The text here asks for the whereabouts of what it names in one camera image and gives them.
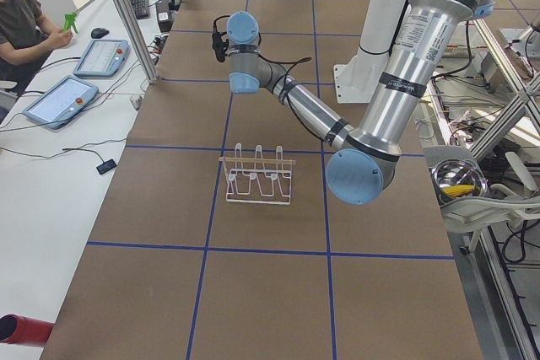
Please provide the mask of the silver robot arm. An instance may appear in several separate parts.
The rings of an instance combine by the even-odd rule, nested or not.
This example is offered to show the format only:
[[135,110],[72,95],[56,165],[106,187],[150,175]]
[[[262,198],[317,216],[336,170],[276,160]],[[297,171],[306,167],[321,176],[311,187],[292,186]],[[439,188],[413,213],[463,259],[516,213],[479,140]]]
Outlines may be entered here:
[[309,132],[335,148],[327,163],[327,185],[348,204],[369,203],[390,185],[401,157],[402,134],[456,27],[490,14],[494,4],[494,0],[408,1],[411,12],[357,127],[280,63],[261,57],[259,26],[251,14],[238,11],[227,21],[229,46],[224,57],[229,60],[231,91],[253,94],[267,89]]

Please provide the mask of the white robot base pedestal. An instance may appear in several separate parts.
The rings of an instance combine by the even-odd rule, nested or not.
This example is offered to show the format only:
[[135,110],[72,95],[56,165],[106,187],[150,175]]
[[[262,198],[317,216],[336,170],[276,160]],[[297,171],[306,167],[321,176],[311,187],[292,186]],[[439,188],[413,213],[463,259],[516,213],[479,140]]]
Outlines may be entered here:
[[368,103],[389,61],[406,0],[370,0],[355,56],[333,67],[337,102]]

